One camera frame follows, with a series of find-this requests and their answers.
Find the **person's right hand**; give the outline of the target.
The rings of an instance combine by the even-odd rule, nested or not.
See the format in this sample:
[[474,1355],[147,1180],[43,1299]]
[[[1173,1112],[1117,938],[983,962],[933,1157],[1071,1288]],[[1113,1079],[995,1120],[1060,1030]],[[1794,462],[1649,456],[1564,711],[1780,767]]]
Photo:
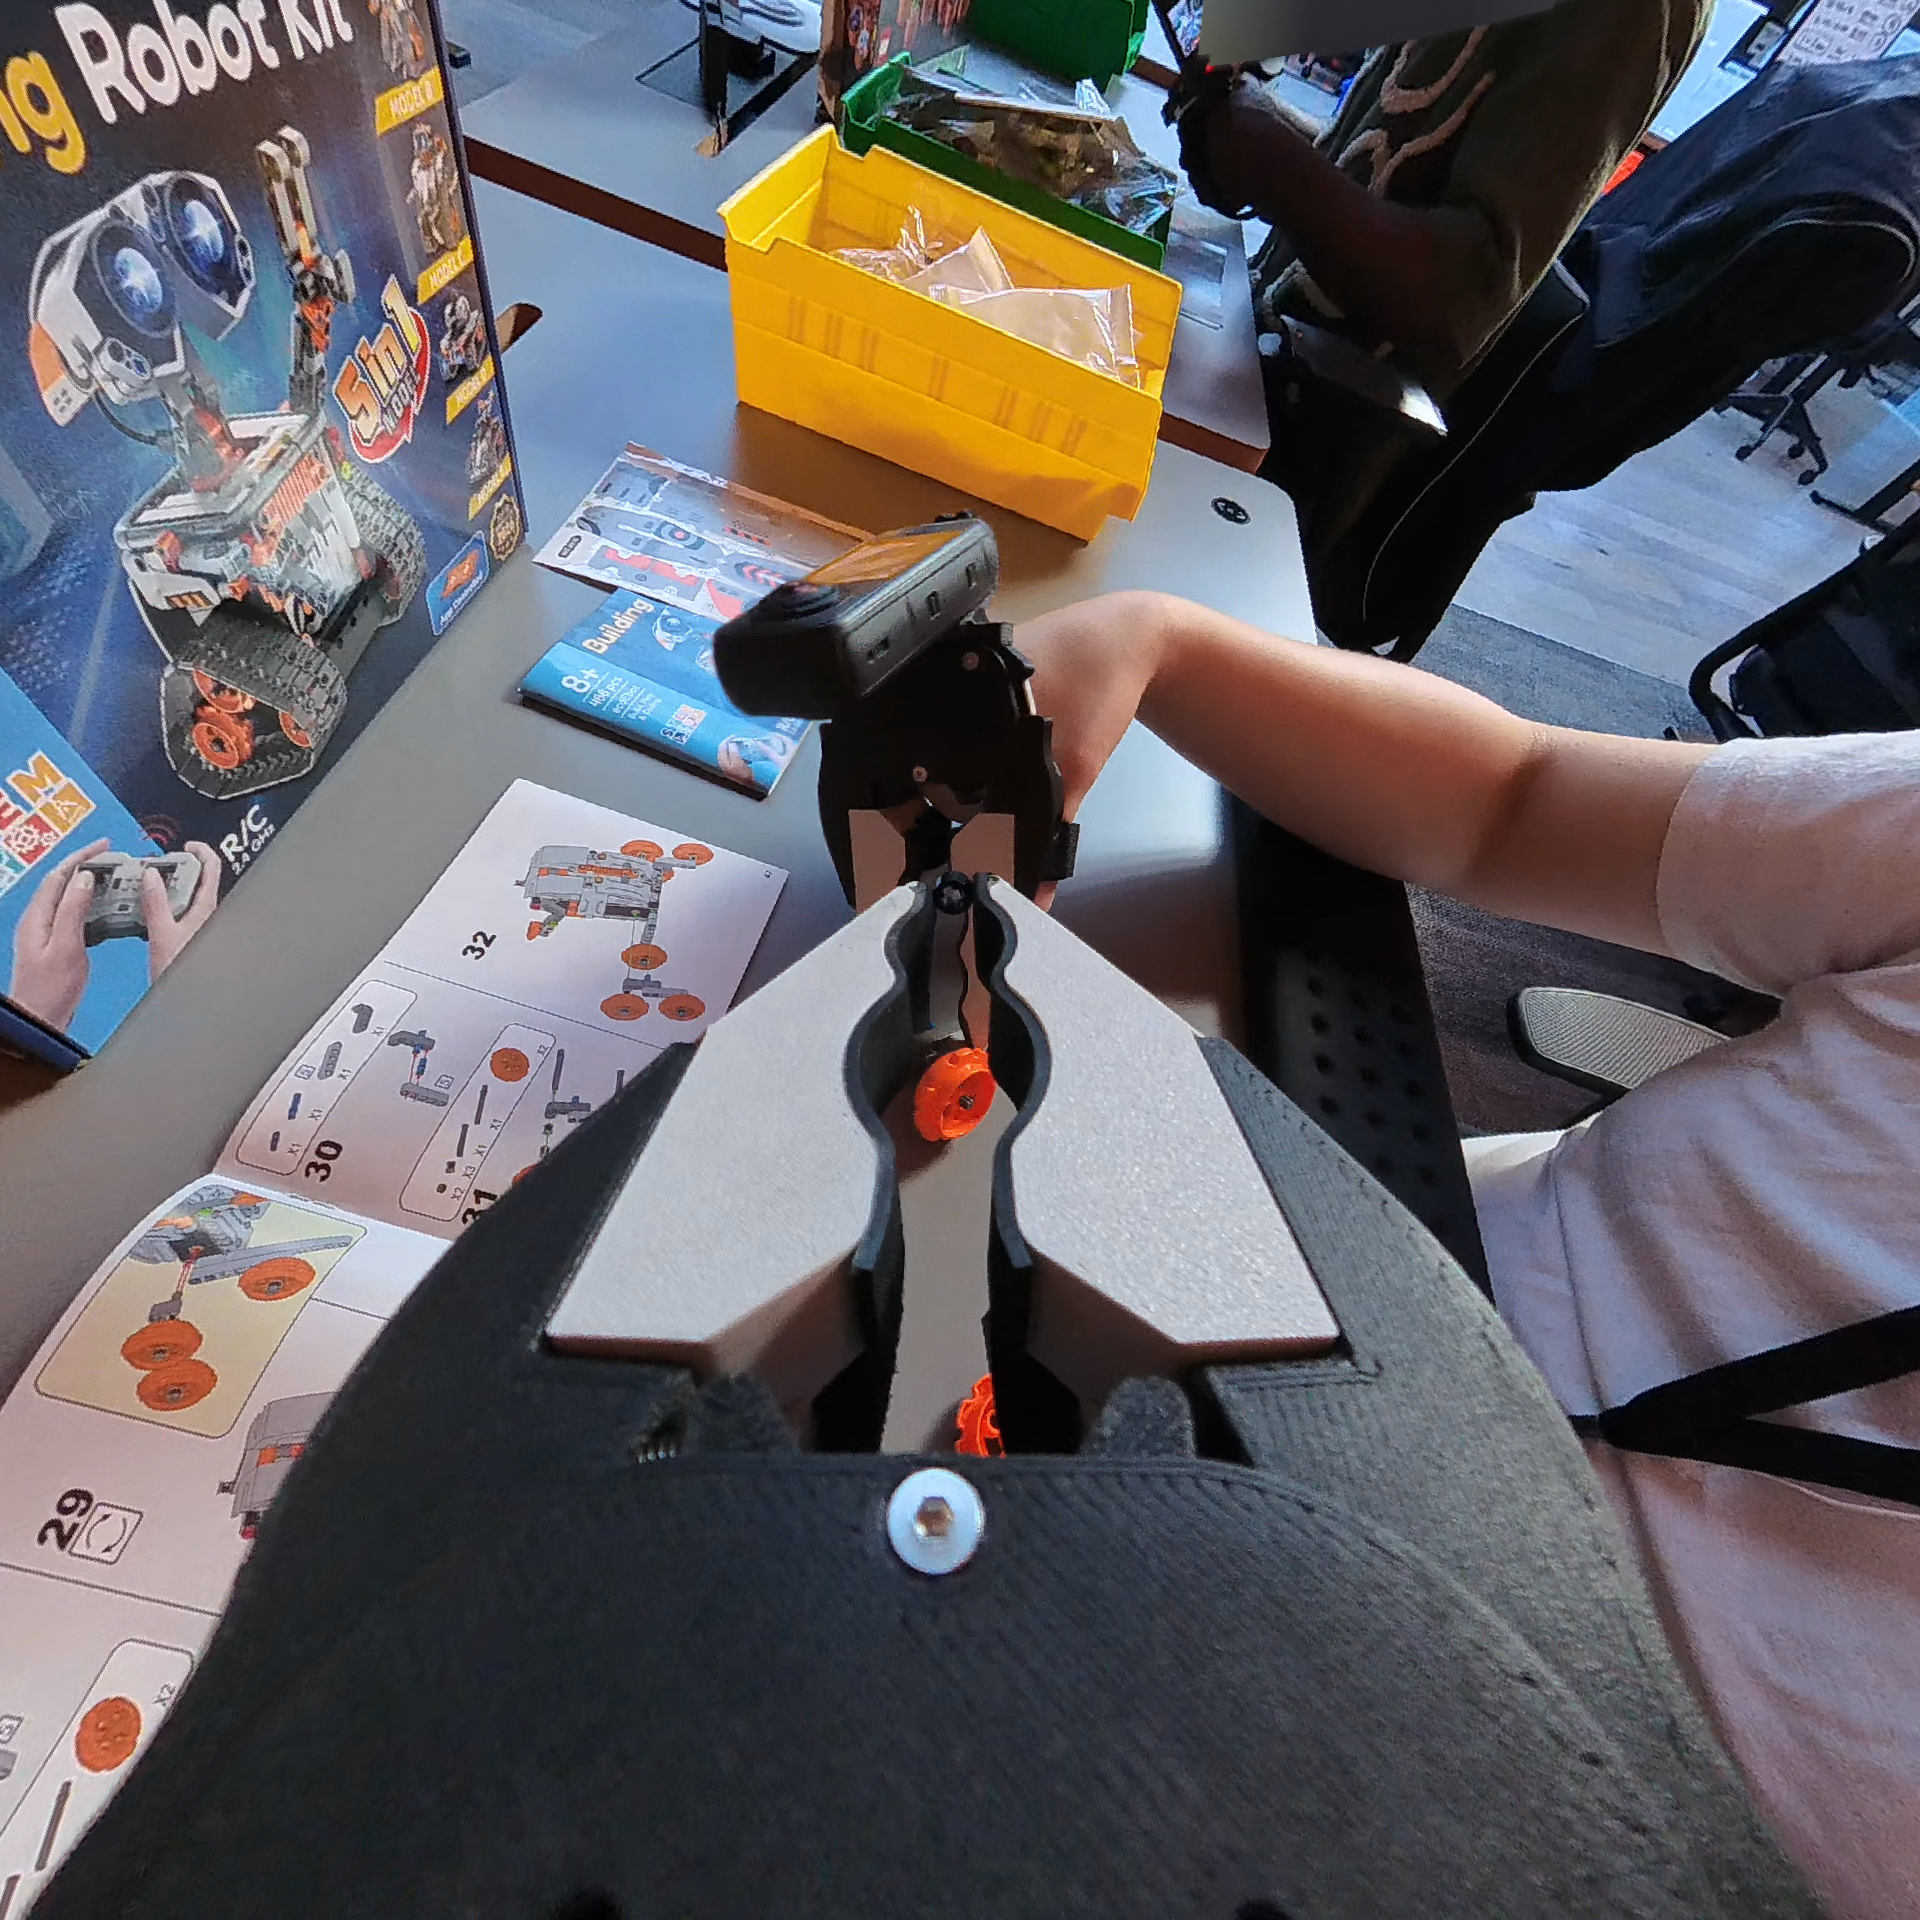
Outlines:
[[1106,594],[1017,625],[1017,652],[1034,666],[1027,694],[1051,720],[1071,827],[1136,720],[1179,616],[1188,600],[1173,594]]

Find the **white t-shirt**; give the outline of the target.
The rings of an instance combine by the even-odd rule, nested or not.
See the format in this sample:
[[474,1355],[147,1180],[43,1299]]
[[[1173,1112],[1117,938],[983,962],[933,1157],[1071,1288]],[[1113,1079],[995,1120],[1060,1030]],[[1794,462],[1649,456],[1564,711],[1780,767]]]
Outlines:
[[[1497,1313],[1576,1418],[1920,1297],[1911,734],[1732,744],[1658,923],[1784,1016],[1564,1140],[1474,1145]],[[1584,1442],[1713,1738],[1827,1913],[1911,1913],[1911,1507]]]

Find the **white instruction booklet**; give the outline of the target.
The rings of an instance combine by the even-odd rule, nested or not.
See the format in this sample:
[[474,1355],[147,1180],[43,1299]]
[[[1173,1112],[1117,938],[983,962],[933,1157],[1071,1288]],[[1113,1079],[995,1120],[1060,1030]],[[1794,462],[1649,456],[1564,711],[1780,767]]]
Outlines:
[[512,783],[0,1420],[0,1913],[188,1679],[321,1409],[444,1249],[704,1032],[784,874]]

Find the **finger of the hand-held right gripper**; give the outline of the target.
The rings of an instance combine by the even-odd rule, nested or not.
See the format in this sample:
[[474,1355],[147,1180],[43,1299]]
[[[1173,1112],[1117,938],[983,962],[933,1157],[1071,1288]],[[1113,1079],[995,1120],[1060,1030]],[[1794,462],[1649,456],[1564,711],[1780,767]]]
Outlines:
[[843,811],[853,827],[853,904],[882,904],[888,889],[920,880],[920,804],[892,804],[892,811]]
[[995,874],[1042,914],[1056,904],[1060,883],[1060,818],[1056,811],[983,811],[976,818],[976,880]]

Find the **person's right forearm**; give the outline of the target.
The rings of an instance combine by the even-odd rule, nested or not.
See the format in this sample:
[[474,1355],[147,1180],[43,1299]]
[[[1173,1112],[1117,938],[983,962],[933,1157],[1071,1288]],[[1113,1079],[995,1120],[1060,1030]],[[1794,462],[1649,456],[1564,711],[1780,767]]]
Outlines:
[[1707,748],[1524,720],[1423,666],[1168,600],[1144,727],[1363,874],[1670,953],[1664,836]]

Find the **sticker sheet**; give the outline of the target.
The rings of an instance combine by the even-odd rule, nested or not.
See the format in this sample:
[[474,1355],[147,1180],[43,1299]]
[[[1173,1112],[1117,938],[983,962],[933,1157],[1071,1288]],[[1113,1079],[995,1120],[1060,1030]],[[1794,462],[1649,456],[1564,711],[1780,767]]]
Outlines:
[[650,594],[704,617],[733,617],[853,542],[864,542],[864,532],[626,440],[586,507],[544,541],[539,565]]

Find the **robot kit box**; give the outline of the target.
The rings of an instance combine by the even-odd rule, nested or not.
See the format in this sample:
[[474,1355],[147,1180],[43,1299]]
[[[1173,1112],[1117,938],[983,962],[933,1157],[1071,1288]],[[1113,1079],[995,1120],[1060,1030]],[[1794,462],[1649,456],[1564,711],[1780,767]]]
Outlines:
[[520,541],[435,4],[9,0],[9,1051],[99,1056]]

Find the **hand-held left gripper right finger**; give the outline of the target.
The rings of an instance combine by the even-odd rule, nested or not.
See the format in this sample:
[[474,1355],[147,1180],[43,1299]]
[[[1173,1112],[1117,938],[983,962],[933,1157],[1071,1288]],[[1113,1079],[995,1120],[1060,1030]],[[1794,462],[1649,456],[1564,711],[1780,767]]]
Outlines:
[[1345,1331],[1212,1079],[1212,1043],[1009,880],[976,883],[995,992],[995,1420],[1075,1448],[1131,1373],[1332,1355]]

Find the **dark printed toy box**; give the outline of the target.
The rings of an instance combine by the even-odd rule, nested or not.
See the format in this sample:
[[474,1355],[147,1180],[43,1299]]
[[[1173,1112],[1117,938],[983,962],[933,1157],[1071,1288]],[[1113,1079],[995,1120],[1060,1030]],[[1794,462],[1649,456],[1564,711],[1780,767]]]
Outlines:
[[843,88],[892,52],[933,60],[968,43],[976,0],[825,0],[818,109],[836,121]]

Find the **grey desk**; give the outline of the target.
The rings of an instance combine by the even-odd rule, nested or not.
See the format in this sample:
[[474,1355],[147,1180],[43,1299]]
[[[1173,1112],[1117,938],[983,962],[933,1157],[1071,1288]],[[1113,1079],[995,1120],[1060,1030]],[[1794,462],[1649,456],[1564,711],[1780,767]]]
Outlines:
[[[968,497],[733,407],[731,282],[539,201],[474,186],[498,302],[544,319],[506,355],[530,542],[586,482],[650,440],[818,521],[892,532]],[[1179,594],[1212,616],[1314,639],[1297,507],[1191,450],[1155,450],[1144,510],[1098,542],[968,507],[1000,541],[1000,617],[1093,594]],[[592,616],[592,583],[512,561],[403,694],[344,754],[321,794],[266,844],[187,962],[108,1051],[48,1079],[9,1062],[0,1124],[0,1382],[35,1364],[64,1309],[170,1186],[207,1169],[251,1093],[327,1016],[444,880],[506,783],[530,776],[793,874],[744,992],[853,920],[818,829],[818,744],[767,804],[683,776],[609,734],[520,711],[528,666]],[[1060,920],[1201,1032],[1239,1043],[1239,901],[1212,776],[1131,727],[1081,804]]]

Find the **yellow storage bin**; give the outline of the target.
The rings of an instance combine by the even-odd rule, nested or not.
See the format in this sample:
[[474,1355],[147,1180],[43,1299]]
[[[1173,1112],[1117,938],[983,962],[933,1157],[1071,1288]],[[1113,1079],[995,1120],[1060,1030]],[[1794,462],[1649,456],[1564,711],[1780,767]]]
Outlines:
[[[907,211],[952,239],[985,229],[1022,289],[1131,289],[1136,388],[836,256],[843,248],[892,248]],[[1071,541],[1136,521],[1155,462],[1179,282],[900,151],[853,157],[836,128],[814,128],[758,173],[724,205],[724,224],[733,394],[749,407]]]

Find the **black studded mat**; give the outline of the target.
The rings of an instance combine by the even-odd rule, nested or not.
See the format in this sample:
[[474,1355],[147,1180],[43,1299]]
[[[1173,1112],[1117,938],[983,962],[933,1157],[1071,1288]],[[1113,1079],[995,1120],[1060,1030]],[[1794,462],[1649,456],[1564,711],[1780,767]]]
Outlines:
[[1236,818],[1247,1056],[1491,1297],[1410,889]]

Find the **blue booklet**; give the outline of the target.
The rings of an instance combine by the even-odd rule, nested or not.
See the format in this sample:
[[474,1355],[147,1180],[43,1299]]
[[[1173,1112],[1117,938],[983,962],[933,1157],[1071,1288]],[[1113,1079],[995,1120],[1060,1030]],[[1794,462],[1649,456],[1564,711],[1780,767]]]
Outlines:
[[650,594],[609,594],[520,694],[749,794],[767,794],[814,734],[800,715],[744,715],[713,678],[713,617]]

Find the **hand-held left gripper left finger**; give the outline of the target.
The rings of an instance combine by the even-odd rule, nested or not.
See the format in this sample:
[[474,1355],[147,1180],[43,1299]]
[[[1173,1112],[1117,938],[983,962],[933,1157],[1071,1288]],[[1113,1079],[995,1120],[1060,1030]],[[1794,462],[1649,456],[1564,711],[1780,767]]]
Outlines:
[[882,1448],[900,1364],[900,1157],[920,883],[724,1016],[612,1195],[544,1342],[758,1373],[825,1448]]

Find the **seated person in dark clothes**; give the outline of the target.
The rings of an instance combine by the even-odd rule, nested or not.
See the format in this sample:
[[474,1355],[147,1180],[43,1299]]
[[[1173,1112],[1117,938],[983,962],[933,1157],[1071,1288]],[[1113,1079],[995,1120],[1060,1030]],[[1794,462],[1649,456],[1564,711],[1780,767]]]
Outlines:
[[1410,660],[1540,490],[1584,490],[1911,295],[1920,60],[1766,66],[1606,192],[1435,416],[1392,362],[1297,319],[1266,362],[1300,456],[1314,625]]

